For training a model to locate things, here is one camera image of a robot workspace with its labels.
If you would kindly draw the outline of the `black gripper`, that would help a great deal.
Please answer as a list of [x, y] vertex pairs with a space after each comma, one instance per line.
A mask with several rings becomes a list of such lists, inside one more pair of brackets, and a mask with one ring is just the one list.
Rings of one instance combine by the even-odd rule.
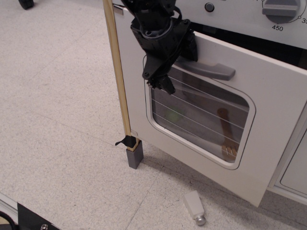
[[176, 89], [168, 77], [172, 65], [179, 56], [198, 61], [191, 21], [185, 19], [176, 24], [176, 19], [171, 19], [169, 26], [161, 34], [158, 31], [141, 29], [137, 19], [132, 21], [130, 28], [147, 57], [142, 77], [153, 89], [163, 89], [168, 94], [174, 94]]

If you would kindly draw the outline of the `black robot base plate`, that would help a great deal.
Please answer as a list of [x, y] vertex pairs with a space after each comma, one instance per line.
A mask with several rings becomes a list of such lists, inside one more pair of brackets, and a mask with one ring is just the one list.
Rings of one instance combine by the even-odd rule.
[[57, 226], [40, 215], [17, 203], [18, 228], [20, 230], [59, 230]]

